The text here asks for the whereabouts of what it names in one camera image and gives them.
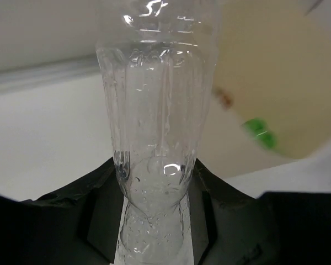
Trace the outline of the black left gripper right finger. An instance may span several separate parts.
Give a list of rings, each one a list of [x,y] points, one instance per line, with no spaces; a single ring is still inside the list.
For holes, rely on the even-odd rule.
[[[195,264],[331,264],[331,193],[255,199],[196,161],[188,198]]]

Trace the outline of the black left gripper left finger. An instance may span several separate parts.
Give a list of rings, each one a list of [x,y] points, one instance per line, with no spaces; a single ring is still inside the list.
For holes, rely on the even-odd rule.
[[[0,195],[0,264],[113,264],[123,202],[113,160],[37,200]]]

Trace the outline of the green plastic bottle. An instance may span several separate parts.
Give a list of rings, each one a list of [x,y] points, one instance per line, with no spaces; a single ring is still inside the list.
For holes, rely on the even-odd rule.
[[[242,124],[250,137],[256,141],[262,148],[270,151],[277,149],[277,137],[269,129],[267,123],[261,118],[253,118]]]

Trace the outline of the red label bottle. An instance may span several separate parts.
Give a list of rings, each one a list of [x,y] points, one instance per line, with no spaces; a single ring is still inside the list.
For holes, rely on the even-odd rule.
[[[230,109],[233,106],[233,96],[224,88],[221,88],[219,86],[213,86],[212,94],[226,110]]]

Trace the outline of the clear bottle blue cap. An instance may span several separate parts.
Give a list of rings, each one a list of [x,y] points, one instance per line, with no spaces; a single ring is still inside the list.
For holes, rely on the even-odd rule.
[[[102,72],[116,177],[127,206],[123,264],[174,264],[209,109],[219,1],[99,1]]]

